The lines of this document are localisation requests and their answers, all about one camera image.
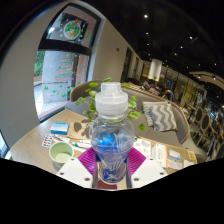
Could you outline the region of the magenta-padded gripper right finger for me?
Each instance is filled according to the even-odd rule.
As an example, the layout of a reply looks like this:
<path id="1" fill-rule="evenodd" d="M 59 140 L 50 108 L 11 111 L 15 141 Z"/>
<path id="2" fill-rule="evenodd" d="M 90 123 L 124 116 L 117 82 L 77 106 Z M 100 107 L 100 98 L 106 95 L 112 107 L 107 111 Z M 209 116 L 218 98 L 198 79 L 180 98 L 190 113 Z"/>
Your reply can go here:
<path id="1" fill-rule="evenodd" d="M 166 171 L 152 157 L 145 157 L 135 148 L 129 152 L 126 165 L 128 188 L 140 188 L 167 176 Z"/>

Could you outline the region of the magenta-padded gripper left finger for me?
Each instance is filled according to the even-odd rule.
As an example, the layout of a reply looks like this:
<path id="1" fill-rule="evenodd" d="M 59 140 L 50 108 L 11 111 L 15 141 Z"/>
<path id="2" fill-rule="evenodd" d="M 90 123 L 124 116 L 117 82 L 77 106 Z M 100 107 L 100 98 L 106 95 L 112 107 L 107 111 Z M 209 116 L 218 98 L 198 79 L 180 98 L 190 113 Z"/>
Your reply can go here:
<path id="1" fill-rule="evenodd" d="M 57 176 L 84 188 L 96 188 L 98 167 L 94 150 L 89 148 L 78 158 L 69 159 L 58 171 Z"/>

